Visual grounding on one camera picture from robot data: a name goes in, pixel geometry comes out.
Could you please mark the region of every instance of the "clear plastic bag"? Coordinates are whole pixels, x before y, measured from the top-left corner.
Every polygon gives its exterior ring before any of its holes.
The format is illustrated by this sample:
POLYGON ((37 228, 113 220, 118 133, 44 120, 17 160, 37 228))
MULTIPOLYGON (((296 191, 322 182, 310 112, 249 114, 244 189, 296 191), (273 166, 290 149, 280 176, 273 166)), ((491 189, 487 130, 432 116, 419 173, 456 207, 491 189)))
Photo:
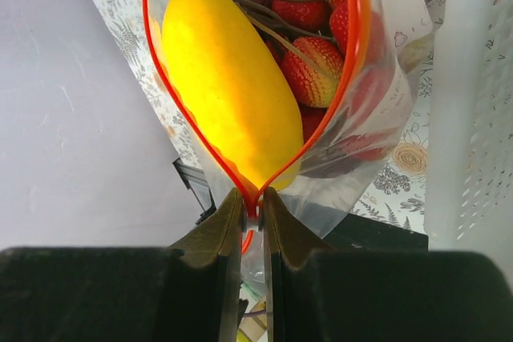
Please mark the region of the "clear plastic bag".
MULTIPOLYGON (((183 105, 169 82, 161 37, 168 1, 143 0, 148 43, 160 77, 189 122, 193 146, 216 204, 235 185, 243 193, 248 215, 255 217, 261 192, 292 176, 292 182, 280 190, 282 199, 312 231, 326 236, 384 166, 387 154, 400 139, 417 94, 416 87, 406 80, 402 70, 405 66, 399 65, 398 45, 393 44, 397 33, 390 36, 386 28, 382 1, 346 0, 349 34, 333 101, 302 148, 261 186, 251 184, 232 160, 205 138, 196 125, 194 111, 183 105), (318 206, 336 208, 340 215, 313 210, 318 206)), ((426 48, 429 44, 424 44, 421 52, 425 53, 426 48)), ((249 231, 244 240, 242 272, 245 279, 256 284, 264 283, 261 250, 261 236, 249 231)))

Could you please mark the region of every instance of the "yellow fruit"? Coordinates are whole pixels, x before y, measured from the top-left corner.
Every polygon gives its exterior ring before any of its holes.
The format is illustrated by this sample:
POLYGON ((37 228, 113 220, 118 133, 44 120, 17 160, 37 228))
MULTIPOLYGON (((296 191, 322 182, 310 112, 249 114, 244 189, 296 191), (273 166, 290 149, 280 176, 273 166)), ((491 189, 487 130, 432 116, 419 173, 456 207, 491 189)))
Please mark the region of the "yellow fruit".
MULTIPOLYGON (((296 99, 232 0, 170 0, 162 44, 170 82, 205 138, 257 188, 303 145, 296 99)), ((287 178, 273 184, 287 187, 287 178)))

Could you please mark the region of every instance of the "table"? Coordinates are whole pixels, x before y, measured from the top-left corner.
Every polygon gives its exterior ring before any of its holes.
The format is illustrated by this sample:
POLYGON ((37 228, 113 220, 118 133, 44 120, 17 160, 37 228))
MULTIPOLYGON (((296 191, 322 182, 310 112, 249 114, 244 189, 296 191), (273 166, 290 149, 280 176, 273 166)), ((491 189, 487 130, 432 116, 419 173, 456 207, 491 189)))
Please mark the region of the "table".
MULTIPOLYGON (((425 0, 435 25, 443 23, 445 0, 425 0)), ((147 48, 141 0, 93 0, 184 164, 201 168, 185 119, 155 71, 147 48)), ((402 140, 353 212, 424 233, 429 101, 433 53, 422 63, 418 100, 402 140)))

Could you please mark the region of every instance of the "black object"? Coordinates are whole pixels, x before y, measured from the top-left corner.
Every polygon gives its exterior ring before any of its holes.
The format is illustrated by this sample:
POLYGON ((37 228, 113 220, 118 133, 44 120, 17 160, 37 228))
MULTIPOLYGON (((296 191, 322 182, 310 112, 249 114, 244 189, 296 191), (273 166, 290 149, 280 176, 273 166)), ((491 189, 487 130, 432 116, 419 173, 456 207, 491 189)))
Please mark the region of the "black object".
MULTIPOLYGON (((511 292, 485 257, 344 236, 336 250, 272 189, 262 214, 270 341, 513 340, 511 292)), ((234 190, 169 248, 4 251, 0 342, 232 342, 243 225, 234 190)))

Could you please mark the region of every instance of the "perforated white basket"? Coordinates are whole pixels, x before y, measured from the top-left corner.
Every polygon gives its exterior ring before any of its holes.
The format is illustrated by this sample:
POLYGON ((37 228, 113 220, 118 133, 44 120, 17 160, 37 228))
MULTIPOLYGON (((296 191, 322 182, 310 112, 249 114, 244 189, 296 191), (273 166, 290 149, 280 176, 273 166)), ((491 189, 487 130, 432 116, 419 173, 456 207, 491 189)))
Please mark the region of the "perforated white basket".
POLYGON ((434 45, 425 229, 513 286, 513 0, 446 0, 434 45))

